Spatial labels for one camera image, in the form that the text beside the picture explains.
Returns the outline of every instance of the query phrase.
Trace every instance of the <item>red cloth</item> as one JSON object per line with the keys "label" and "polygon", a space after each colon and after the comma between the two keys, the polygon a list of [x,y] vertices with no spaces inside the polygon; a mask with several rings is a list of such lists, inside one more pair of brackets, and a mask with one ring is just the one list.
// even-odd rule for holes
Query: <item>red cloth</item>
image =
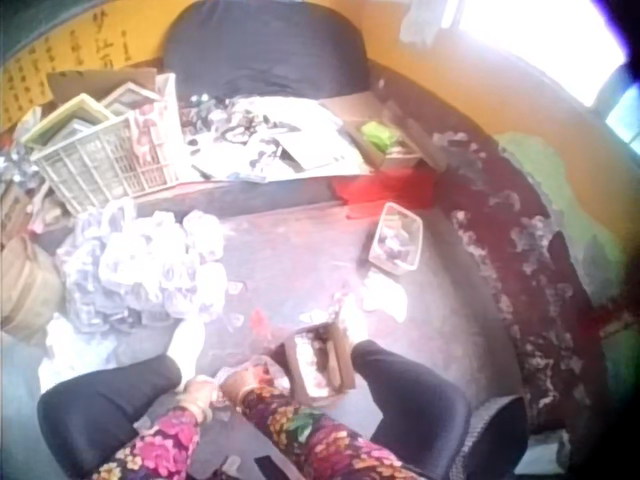
{"label": "red cloth", "polygon": [[347,218],[376,217],[384,204],[395,202],[409,210],[433,205],[436,173],[430,168],[399,168],[357,178],[336,177],[333,189],[347,205]]}

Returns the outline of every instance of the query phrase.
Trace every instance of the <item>person's right hand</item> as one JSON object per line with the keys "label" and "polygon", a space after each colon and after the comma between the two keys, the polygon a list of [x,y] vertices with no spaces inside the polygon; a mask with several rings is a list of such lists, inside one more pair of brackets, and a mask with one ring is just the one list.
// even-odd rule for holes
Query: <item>person's right hand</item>
{"label": "person's right hand", "polygon": [[232,405],[238,406],[244,395],[260,385],[273,386],[273,378],[266,365],[258,365],[245,368],[231,374],[220,390]]}

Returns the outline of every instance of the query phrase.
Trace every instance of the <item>gray floor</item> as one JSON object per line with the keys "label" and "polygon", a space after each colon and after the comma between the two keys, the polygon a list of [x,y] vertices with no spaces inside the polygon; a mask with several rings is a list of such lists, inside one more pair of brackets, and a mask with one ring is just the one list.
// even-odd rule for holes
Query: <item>gray floor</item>
{"label": "gray floor", "polygon": [[[273,336],[270,341],[255,336],[248,322],[234,332],[209,324],[198,363],[201,372],[214,373],[273,344],[300,325],[299,314],[326,308],[345,283],[361,282],[367,269],[363,252],[376,220],[346,220],[345,213],[343,207],[324,205],[226,221],[232,235],[223,263],[229,278],[245,282],[247,289],[243,297],[229,300],[225,313],[248,317],[259,307],[271,320]],[[521,380],[513,348],[475,261],[438,210],[423,218],[426,236],[420,268],[400,279],[409,296],[408,318],[398,324],[389,317],[372,316],[371,337],[460,385],[474,405],[517,393]],[[152,332],[153,340],[148,333],[123,338],[118,349],[121,363],[161,352],[171,329]],[[140,342],[143,334],[145,343]],[[4,349],[2,364],[4,478],[57,478],[41,473],[51,459],[34,417],[37,354],[10,347]],[[169,402],[161,399],[151,416]],[[361,380],[355,391],[328,410],[365,435],[380,419]],[[232,453],[243,458],[240,472],[246,478],[260,478],[251,458],[273,454],[273,448],[234,415],[229,422],[214,421],[204,428],[191,472],[204,476]]]}

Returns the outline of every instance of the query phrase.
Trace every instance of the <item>floral shirt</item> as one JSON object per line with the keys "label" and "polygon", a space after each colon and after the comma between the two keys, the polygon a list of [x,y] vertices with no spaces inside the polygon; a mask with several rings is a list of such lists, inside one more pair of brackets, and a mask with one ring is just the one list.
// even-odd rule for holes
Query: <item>floral shirt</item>
{"label": "floral shirt", "polygon": [[[421,478],[405,469],[388,450],[273,387],[261,386],[249,392],[241,410],[305,478]],[[174,408],[151,430],[118,451],[91,478],[183,480],[199,438],[195,416],[184,408]]]}

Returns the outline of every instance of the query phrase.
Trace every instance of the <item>leg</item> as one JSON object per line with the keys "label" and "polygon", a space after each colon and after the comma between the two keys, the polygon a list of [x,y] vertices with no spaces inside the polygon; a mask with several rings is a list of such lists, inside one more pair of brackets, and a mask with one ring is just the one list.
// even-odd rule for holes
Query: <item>leg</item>
{"label": "leg", "polygon": [[181,378],[175,361],[160,355],[56,385],[38,402],[49,450],[72,478],[89,475],[138,435],[133,424]]}
{"label": "leg", "polygon": [[371,340],[357,343],[351,358],[382,412],[371,440],[429,478],[448,478],[471,417],[462,391],[425,365]]}

